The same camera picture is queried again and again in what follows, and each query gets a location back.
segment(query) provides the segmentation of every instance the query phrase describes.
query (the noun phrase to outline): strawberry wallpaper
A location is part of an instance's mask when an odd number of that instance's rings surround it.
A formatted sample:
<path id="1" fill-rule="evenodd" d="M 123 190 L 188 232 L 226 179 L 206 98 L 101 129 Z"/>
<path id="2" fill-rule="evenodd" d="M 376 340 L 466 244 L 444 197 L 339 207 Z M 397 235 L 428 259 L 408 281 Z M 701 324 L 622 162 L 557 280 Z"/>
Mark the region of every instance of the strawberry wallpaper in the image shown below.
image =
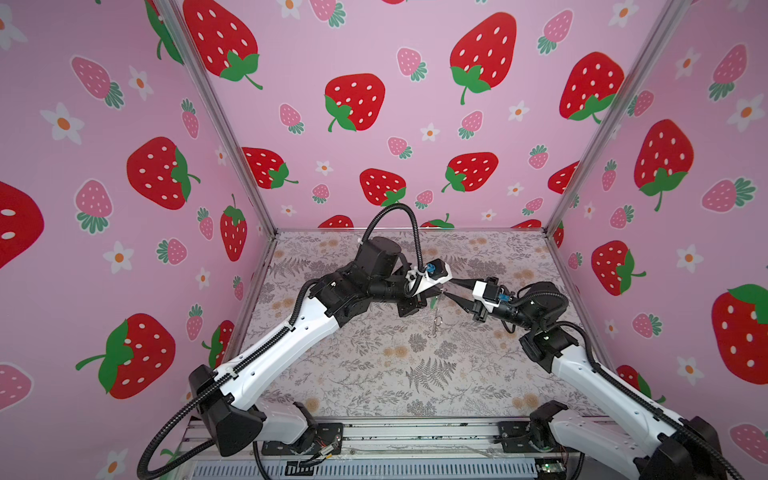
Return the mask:
<path id="1" fill-rule="evenodd" d="M 176 1 L 282 228 L 540 226 L 665 4 Z"/>
<path id="2" fill-rule="evenodd" d="M 619 375 L 768 476 L 768 4 L 694 2 L 563 219 Z"/>
<path id="3" fill-rule="evenodd" d="M 0 477 L 135 478 L 222 361 L 266 237 L 181 62 L 152 1 L 0 3 Z"/>

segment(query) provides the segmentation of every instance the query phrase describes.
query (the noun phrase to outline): black cable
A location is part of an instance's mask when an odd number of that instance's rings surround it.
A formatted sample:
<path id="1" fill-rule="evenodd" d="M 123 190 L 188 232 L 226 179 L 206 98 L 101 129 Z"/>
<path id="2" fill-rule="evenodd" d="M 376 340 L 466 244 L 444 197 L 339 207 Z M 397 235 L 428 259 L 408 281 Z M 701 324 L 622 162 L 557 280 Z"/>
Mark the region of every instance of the black cable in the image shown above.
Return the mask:
<path id="1" fill-rule="evenodd" d="M 376 214 L 376 216 L 371 220 L 371 223 L 368 224 L 368 228 L 366 228 L 366 232 L 362 235 L 362 241 L 360 243 L 360 247 L 357 249 L 357 254 L 355 255 L 355 261 L 357 261 L 358 257 L 360 256 L 360 252 L 362 251 L 362 244 L 368 241 L 368 239 L 371 236 L 371 233 L 373 232 L 373 229 L 376 228 L 376 225 L 381 221 L 382 218 L 389 212 L 393 210 L 405 210 L 408 214 L 408 217 L 411 219 L 411 228 L 413 229 L 413 246 L 416 250 L 416 265 L 418 266 L 418 271 L 420 273 L 424 273 L 424 258 L 422 257 L 422 243 L 421 240 L 419 240 L 419 222 L 416 221 L 416 215 L 413 213 L 413 210 L 411 210 L 411 207 L 405 204 L 392 204 L 388 207 L 384 207 L 380 212 Z M 422 275 L 417 274 L 416 280 L 413 283 L 413 287 L 411 290 L 408 290 L 408 282 L 406 282 L 403 286 L 404 292 L 406 294 L 406 298 L 412 298 L 414 295 L 416 295 L 416 291 L 419 289 L 419 284 L 422 282 Z"/>
<path id="2" fill-rule="evenodd" d="M 661 409 L 658 409 L 653 405 L 651 405 L 650 403 L 646 402 L 637 393 L 633 392 L 632 391 L 633 389 L 627 388 L 626 386 L 624 386 L 624 384 L 616 380 L 610 373 L 606 372 L 603 369 L 602 365 L 598 363 L 598 361 L 595 360 L 594 357 L 592 356 L 591 341 L 589 340 L 589 337 L 587 336 L 587 333 L 584 331 L 584 329 L 582 329 L 579 325 L 576 325 L 575 323 L 565 322 L 565 321 L 555 322 L 553 327 L 555 326 L 570 327 L 576 330 L 579 333 L 579 335 L 581 335 L 581 338 L 584 340 L 584 350 L 586 350 L 587 352 L 587 361 L 589 362 L 589 365 L 592 367 L 592 369 L 599 376 L 603 377 L 606 381 L 608 381 L 608 383 L 610 383 L 612 386 L 619 389 L 619 391 L 621 391 L 623 394 L 628 396 L 630 399 L 640 404 L 640 406 L 646 409 L 648 412 L 653 413 L 656 418 L 666 423 L 670 427 L 674 428 L 686 439 L 695 443 L 697 447 L 706 451 L 712 458 L 717 460 L 717 462 L 720 463 L 726 469 L 726 471 L 731 476 L 731 478 L 733 478 L 733 480 L 744 480 L 744 477 L 739 473 L 738 470 L 736 470 L 736 467 L 731 465 L 730 462 L 728 462 L 728 460 L 725 457 L 723 457 L 723 455 L 720 452 L 718 452 L 712 445 L 705 442 L 700 436 L 686 429 L 683 425 L 681 425 L 680 422 L 666 415 Z M 680 421 L 686 422 L 686 420 L 683 418 L 680 418 Z"/>

